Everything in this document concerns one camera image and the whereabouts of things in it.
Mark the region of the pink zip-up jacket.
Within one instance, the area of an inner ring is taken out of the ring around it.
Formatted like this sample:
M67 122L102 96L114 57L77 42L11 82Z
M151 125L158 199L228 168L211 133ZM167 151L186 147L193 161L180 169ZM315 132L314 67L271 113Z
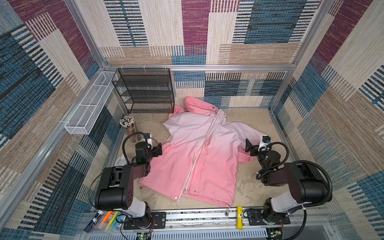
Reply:
M170 137L161 156L151 161L139 183L173 201L182 197L219 207L233 204L239 163L252 161L246 141L258 145L263 133L240 122L228 122L224 111L186 97L164 123Z

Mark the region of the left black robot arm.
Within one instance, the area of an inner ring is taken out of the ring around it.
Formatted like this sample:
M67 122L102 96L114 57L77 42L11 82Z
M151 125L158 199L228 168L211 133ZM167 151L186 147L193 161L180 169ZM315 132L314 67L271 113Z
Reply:
M149 204L134 197L134 180L149 175L153 158L163 154L162 144L146 142L135 145L136 156L124 166L105 168L101 173L94 206L97 210L116 211L124 218L124 227L148 229L153 225Z

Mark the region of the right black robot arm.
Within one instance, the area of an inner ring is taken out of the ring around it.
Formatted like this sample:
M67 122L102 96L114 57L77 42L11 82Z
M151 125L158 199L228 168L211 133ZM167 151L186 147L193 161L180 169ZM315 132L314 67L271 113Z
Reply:
M282 223L289 214L328 203L333 197L333 183L326 170L310 161L288 162L289 148L263 136L258 145L246 139L246 153L257 157L261 166L256 179L267 187L288 186L278 197L268 198L261 210L267 225Z

